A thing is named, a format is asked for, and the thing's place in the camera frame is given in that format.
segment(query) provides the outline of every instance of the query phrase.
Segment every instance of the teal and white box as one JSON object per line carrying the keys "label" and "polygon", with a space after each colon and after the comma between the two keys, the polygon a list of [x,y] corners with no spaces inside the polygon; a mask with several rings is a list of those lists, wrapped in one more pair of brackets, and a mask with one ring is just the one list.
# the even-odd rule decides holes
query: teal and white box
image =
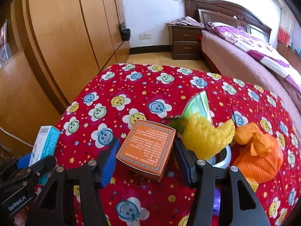
{"label": "teal and white box", "polygon": [[[53,126],[41,126],[29,160],[29,167],[47,155],[53,155],[60,131]],[[39,179],[39,184],[45,185],[48,174]]]}

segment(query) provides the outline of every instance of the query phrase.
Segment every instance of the wooden headboard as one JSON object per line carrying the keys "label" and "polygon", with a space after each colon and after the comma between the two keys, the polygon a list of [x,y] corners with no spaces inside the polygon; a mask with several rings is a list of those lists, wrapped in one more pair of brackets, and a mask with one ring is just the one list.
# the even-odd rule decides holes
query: wooden headboard
{"label": "wooden headboard", "polygon": [[242,26],[247,33],[269,42],[272,29],[243,6],[222,0],[184,1],[186,16],[204,25],[207,22],[221,22],[235,27]]}

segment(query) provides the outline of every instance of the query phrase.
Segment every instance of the barcode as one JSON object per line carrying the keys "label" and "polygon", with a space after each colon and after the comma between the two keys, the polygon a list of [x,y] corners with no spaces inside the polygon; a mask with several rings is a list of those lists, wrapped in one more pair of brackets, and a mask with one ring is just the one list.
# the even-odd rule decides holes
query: barcode
{"label": "barcode", "polygon": [[48,130],[49,130],[49,127],[41,128],[39,133],[47,134],[47,133],[48,133]]}

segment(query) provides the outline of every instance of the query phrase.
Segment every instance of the purple and white blanket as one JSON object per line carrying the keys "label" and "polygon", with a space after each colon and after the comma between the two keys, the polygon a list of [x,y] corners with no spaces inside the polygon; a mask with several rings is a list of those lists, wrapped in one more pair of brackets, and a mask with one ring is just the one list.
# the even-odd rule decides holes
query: purple and white blanket
{"label": "purple and white blanket", "polygon": [[286,79],[301,93],[301,75],[270,44],[220,22],[212,22],[210,26],[227,42],[246,52],[256,61]]}

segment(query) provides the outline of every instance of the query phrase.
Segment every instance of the black bag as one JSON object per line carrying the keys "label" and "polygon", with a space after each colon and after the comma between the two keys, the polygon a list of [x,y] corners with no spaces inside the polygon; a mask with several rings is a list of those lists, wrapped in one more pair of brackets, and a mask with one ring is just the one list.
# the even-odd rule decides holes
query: black bag
{"label": "black bag", "polygon": [[119,0],[115,0],[115,5],[116,5],[116,11],[118,14],[119,31],[120,31],[121,39],[122,39],[122,41],[129,41],[131,38],[131,30],[129,28],[127,28],[125,25],[125,22],[122,21],[123,14],[120,9]]}

